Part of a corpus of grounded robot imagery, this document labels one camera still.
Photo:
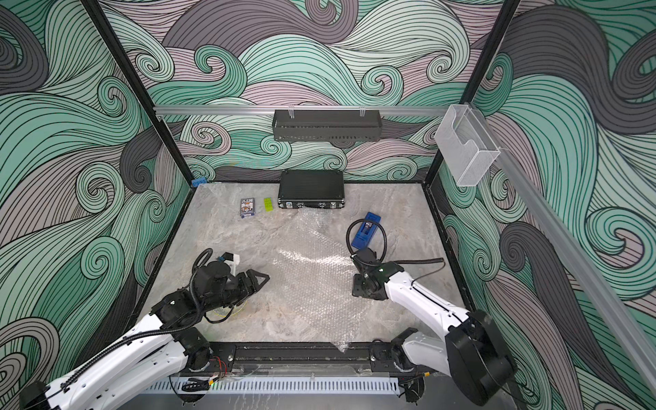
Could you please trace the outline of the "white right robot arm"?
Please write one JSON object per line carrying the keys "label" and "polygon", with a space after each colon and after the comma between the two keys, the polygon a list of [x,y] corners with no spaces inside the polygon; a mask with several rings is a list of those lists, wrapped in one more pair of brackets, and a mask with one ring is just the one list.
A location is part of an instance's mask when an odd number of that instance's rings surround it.
{"label": "white right robot arm", "polygon": [[469,401],[483,406],[514,378],[516,361],[491,315],[437,296],[396,262],[353,262],[355,297],[394,302],[434,332],[408,328],[392,340],[389,358],[408,374],[406,386],[422,386],[418,379],[431,370],[451,377]]}

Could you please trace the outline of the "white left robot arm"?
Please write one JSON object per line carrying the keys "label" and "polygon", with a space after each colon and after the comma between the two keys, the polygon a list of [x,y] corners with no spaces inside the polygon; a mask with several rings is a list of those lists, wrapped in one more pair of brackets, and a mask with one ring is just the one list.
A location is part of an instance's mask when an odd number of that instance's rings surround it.
{"label": "white left robot arm", "polygon": [[189,284],[164,297],[136,326],[72,372],[20,393],[22,409],[116,409],[178,372],[203,372],[214,354],[196,328],[209,311],[234,308],[270,280],[249,269],[215,281],[198,268]]}

